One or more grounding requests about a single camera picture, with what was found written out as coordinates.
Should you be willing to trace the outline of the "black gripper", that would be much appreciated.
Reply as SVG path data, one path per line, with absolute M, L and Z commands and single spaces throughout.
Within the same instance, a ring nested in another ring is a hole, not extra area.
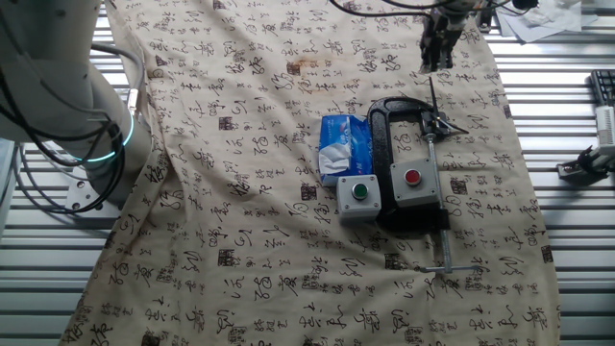
M 420 43 L 423 73 L 436 70 L 436 54 L 433 41 L 436 38 L 442 40 L 440 49 L 440 69 L 450 69 L 454 66 L 453 49 L 464 29 L 464 13 L 451 7 L 437 7 L 431 9 L 429 17 L 424 23 L 424 33 Z

